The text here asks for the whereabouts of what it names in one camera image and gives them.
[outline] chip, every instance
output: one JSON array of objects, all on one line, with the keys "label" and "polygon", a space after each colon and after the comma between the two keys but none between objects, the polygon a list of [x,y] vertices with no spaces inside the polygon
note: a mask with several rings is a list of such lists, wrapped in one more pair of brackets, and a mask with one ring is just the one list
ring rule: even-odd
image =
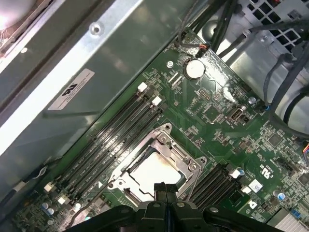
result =
[{"label": "chip", "polygon": [[239,147],[240,147],[242,150],[245,150],[245,149],[247,149],[248,145],[247,145],[245,142],[241,142],[241,143],[239,144]]},{"label": "chip", "polygon": [[276,147],[282,141],[282,138],[278,134],[273,134],[268,141],[273,147]]},{"label": "chip", "polygon": [[309,182],[309,174],[304,173],[298,178],[299,182],[302,185],[306,185]]},{"label": "chip", "polygon": [[230,200],[232,203],[236,203],[241,197],[242,195],[236,191],[230,196]]}]

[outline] white connector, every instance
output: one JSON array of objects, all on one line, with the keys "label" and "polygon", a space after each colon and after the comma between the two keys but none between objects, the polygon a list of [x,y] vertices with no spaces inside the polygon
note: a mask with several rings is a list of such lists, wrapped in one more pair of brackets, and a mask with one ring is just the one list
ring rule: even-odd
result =
[{"label": "white connector", "polygon": [[139,92],[143,92],[145,91],[145,89],[148,87],[148,85],[146,85],[144,82],[142,82],[138,87],[137,89],[139,90]]},{"label": "white connector", "polygon": [[47,183],[47,185],[45,185],[44,189],[45,189],[46,192],[50,192],[50,190],[52,190],[52,188],[54,186],[55,185],[52,182],[49,182],[49,183]]},{"label": "white connector", "polygon": [[161,101],[162,101],[162,99],[159,98],[158,96],[156,96],[151,103],[152,103],[152,105],[157,106],[157,105],[159,105],[159,103]]}]

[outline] integrated circuit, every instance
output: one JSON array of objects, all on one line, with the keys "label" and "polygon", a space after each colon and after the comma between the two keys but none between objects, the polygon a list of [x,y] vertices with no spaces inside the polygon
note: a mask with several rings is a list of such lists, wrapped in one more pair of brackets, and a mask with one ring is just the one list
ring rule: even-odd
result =
[{"label": "integrated circuit", "polygon": [[299,178],[298,181],[302,184],[302,185],[306,185],[309,182],[309,174],[308,173],[304,173],[302,174]]},{"label": "integrated circuit", "polygon": [[269,138],[268,141],[273,147],[276,147],[280,144],[280,142],[282,141],[282,138],[278,134],[275,133]]}]

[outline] motherboard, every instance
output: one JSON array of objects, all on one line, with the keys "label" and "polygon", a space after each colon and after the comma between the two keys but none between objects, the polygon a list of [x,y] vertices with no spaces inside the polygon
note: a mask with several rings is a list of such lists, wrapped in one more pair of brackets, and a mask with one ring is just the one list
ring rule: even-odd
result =
[{"label": "motherboard", "polygon": [[[184,41],[201,43],[187,31]],[[22,202],[23,232],[61,232],[176,184],[199,210],[218,204],[269,223],[309,224],[304,145],[268,120],[255,93],[211,50],[169,44]]]}]

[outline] ul logo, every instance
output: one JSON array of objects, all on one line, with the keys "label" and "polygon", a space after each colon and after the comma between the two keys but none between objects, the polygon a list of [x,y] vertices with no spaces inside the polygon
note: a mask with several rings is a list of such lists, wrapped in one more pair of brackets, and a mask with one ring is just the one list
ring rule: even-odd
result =
[{"label": "ul logo", "polygon": [[75,89],[75,87],[77,87],[77,84],[70,85],[70,86],[67,88],[67,90],[64,91],[64,93],[62,94],[62,96],[66,96],[66,95],[70,94],[70,93],[73,91],[73,89]]}]

